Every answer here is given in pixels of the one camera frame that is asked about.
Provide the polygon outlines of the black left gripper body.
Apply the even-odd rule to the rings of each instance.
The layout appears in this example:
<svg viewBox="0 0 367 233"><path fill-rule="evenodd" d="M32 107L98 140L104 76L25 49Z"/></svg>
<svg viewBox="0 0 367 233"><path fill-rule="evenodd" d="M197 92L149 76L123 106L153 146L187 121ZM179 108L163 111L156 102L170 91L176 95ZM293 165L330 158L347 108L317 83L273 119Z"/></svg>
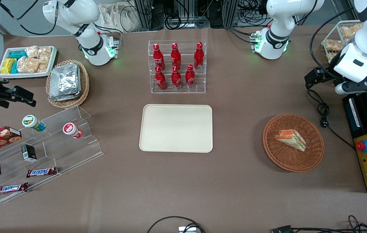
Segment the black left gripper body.
<svg viewBox="0 0 367 233"><path fill-rule="evenodd" d="M336 79L335 75L332 75L330 73L328 73L327 71L324 71L324 75L317 75L318 79L317 79L317 84L320 83L325 83L327 81L334 81Z"/></svg>

